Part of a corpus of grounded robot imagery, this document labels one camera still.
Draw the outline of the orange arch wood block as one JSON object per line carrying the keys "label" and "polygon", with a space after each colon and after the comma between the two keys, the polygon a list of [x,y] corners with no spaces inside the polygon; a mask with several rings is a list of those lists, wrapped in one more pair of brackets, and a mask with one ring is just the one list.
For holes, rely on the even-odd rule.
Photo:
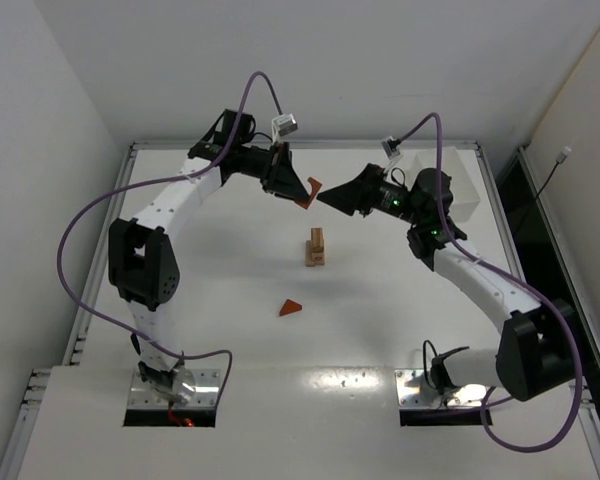
{"label": "orange arch wood block", "polygon": [[321,188],[323,186],[323,184],[314,177],[308,177],[307,181],[311,187],[309,197],[303,201],[300,201],[300,200],[296,201],[296,204],[305,210],[307,210],[311,206],[311,204],[313,203],[313,201],[315,200],[315,198],[317,197],[319,191],[321,190]]}

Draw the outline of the striped dark wood block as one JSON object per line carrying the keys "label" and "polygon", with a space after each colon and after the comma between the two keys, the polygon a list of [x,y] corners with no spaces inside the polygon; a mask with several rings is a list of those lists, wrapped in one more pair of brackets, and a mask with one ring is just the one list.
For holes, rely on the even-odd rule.
{"label": "striped dark wood block", "polygon": [[321,227],[313,227],[311,229],[311,251],[320,253],[324,251],[324,234]]}

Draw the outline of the pale long wood block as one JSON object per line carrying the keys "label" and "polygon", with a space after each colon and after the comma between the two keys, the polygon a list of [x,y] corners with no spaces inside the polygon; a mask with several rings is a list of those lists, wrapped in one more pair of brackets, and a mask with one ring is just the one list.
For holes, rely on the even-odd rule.
{"label": "pale long wood block", "polygon": [[318,266],[324,266],[325,263],[326,263],[325,252],[324,251],[319,251],[319,252],[315,253],[314,254],[314,260],[315,260],[315,263]]}

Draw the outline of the engraved long wood block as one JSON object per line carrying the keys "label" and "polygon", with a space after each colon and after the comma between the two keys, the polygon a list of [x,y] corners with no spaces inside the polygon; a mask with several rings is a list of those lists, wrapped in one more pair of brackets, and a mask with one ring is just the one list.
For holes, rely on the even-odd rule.
{"label": "engraved long wood block", "polygon": [[316,265],[316,262],[313,258],[313,255],[311,253],[307,253],[305,256],[305,265],[307,267],[314,267]]}

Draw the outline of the white translucent plastic bin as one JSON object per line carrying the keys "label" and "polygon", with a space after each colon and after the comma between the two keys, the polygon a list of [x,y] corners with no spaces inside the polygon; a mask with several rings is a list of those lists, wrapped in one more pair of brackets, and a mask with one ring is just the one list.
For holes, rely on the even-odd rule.
{"label": "white translucent plastic bin", "polygon": [[[436,167],[436,150],[419,150],[406,170],[406,185],[411,189],[421,170]],[[451,179],[453,202],[449,208],[455,223],[467,222],[480,203],[479,193],[469,175],[463,152],[455,147],[442,148],[442,171]]]}

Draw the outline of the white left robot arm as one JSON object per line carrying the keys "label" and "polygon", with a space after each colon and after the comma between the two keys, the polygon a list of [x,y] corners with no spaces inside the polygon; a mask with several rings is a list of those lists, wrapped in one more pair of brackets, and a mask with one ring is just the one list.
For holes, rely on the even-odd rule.
{"label": "white left robot arm", "polygon": [[234,174],[257,179],[263,190],[307,206],[311,195],[292,166],[285,138],[296,131],[291,114],[271,121],[269,147],[252,145],[255,119],[226,110],[190,148],[176,180],[129,220],[109,228],[109,282],[133,316],[132,343],[143,381],[161,397],[184,402],[194,393],[191,375],[178,346],[176,319],[169,302],[180,282],[173,242],[203,202]]}

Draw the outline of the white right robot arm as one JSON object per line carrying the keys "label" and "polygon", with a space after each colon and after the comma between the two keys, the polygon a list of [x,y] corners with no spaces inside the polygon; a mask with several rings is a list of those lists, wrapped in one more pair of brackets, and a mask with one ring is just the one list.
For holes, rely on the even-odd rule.
{"label": "white right robot arm", "polygon": [[527,401],[575,378],[572,349],[554,313],[482,264],[466,234],[451,220],[450,176],[426,168],[406,187],[393,183],[382,167],[368,164],[353,180],[317,199],[348,216],[380,211],[409,223],[407,241],[413,255],[463,292],[499,333],[497,349],[461,346],[436,355],[428,373],[432,389],[444,394],[482,384]]}

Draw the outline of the orange triangle wood block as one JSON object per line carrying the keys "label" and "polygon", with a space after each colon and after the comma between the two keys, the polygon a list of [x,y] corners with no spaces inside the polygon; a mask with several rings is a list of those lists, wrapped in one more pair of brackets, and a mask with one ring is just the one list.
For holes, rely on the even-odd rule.
{"label": "orange triangle wood block", "polygon": [[302,309],[303,309],[303,306],[300,303],[298,303],[292,299],[286,299],[284,301],[283,305],[281,306],[278,315],[280,317],[283,317],[283,316],[301,312]]}

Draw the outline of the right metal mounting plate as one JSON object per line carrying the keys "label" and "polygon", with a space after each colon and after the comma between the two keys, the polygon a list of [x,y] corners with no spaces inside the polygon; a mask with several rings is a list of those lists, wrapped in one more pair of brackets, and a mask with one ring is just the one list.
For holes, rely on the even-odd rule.
{"label": "right metal mounting plate", "polygon": [[487,387],[469,384],[439,394],[426,381],[423,368],[396,369],[396,393],[401,411],[456,411],[478,408]]}

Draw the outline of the metal mounting plate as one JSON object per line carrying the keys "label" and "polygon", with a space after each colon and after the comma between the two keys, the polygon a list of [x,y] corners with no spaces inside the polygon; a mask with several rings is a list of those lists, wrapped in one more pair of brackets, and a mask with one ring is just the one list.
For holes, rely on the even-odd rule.
{"label": "metal mounting plate", "polygon": [[426,381],[423,368],[396,369],[396,393],[401,411],[456,411],[478,408],[487,387],[469,384],[439,394]]}
{"label": "metal mounting plate", "polygon": [[136,370],[132,376],[127,408],[161,410],[172,403],[175,410],[209,410],[217,403],[219,371],[214,369],[174,370],[170,381],[144,378]]}

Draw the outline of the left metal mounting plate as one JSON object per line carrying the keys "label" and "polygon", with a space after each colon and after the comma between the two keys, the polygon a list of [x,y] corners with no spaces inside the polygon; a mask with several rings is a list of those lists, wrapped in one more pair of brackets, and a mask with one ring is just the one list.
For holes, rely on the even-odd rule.
{"label": "left metal mounting plate", "polygon": [[175,410],[209,410],[217,403],[219,371],[214,369],[174,370],[170,381],[144,378],[136,370],[132,376],[127,408],[161,410],[172,403]]}

